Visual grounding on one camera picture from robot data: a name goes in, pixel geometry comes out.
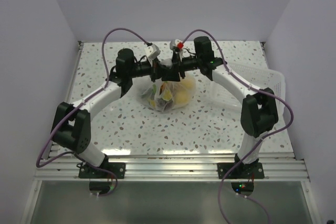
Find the clear printed plastic bag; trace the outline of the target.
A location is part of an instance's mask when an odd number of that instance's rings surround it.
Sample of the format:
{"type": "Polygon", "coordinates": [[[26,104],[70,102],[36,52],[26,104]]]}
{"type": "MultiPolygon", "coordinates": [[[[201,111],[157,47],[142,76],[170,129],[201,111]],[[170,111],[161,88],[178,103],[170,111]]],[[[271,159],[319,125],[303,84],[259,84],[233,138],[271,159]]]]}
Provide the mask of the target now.
{"type": "MultiPolygon", "coordinates": [[[[133,87],[135,89],[136,98],[140,103],[152,110],[158,112],[167,112],[163,111],[163,107],[170,100],[174,101],[174,97],[177,92],[182,90],[188,91],[190,95],[194,97],[196,86],[194,90],[187,90],[181,85],[181,80],[182,78],[180,79],[180,82],[172,82],[162,81],[162,79],[159,79],[155,82],[152,82],[149,77],[140,77],[133,80],[133,87]]],[[[184,106],[176,106],[174,102],[173,110],[182,107],[184,106]]]]}

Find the yellow fake pear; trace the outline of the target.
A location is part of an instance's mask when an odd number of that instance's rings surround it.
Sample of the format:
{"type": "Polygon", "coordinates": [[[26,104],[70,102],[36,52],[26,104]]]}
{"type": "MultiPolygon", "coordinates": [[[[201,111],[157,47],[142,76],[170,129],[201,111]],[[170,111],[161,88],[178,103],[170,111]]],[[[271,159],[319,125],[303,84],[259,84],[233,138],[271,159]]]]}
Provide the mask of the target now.
{"type": "Polygon", "coordinates": [[[193,96],[190,95],[188,91],[179,91],[175,94],[174,102],[176,106],[185,106],[187,105],[191,100],[193,96]]]}

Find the red fake grapes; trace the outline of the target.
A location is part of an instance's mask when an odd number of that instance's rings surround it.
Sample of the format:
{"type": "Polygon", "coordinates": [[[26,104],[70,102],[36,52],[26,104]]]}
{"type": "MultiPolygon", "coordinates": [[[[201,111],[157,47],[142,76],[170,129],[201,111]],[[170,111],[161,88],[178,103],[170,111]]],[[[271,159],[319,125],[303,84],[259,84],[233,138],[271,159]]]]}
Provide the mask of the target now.
{"type": "Polygon", "coordinates": [[[163,111],[169,111],[172,110],[174,108],[174,101],[170,100],[169,102],[167,102],[164,107],[163,107],[163,111]]]}

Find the yellow fake mango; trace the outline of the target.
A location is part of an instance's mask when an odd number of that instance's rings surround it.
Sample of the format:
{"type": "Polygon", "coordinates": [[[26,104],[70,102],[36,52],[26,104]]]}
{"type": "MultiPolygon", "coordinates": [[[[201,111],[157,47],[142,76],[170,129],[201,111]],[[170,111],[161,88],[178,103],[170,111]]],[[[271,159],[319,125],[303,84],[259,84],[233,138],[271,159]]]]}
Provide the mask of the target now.
{"type": "Polygon", "coordinates": [[[181,80],[181,85],[187,90],[194,90],[196,86],[196,82],[194,77],[185,77],[181,80]]]}

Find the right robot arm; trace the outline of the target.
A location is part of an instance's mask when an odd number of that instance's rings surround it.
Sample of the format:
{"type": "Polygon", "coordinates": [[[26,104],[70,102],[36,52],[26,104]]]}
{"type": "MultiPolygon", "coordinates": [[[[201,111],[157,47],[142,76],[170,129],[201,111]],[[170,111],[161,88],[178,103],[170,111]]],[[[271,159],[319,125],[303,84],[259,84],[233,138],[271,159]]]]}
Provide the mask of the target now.
{"type": "Polygon", "coordinates": [[[186,72],[199,70],[211,81],[229,91],[241,104],[240,124],[244,130],[242,145],[237,153],[234,172],[246,178],[253,171],[252,163],[259,156],[261,143],[279,121],[274,92],[247,82],[231,69],[223,57],[216,57],[212,49],[215,40],[207,36],[194,39],[195,54],[183,57],[183,43],[173,40],[170,44],[172,57],[167,61],[156,60],[155,67],[165,81],[180,81],[186,72]]]}

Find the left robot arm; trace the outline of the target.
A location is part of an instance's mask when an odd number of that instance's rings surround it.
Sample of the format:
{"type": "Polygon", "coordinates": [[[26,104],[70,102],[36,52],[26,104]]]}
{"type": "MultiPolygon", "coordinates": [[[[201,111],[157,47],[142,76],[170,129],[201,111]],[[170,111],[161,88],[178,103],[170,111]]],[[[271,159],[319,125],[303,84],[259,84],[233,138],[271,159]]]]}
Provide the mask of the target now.
{"type": "Polygon", "coordinates": [[[146,62],[140,62],[135,60],[131,49],[120,50],[115,67],[108,72],[102,86],[73,104],[63,102],[57,107],[50,139],[89,163],[90,171],[97,178],[107,176],[109,165],[106,154],[91,143],[91,120],[123,97],[132,87],[132,79],[142,76],[158,79],[159,54],[159,48],[151,44],[145,48],[146,62]]]}

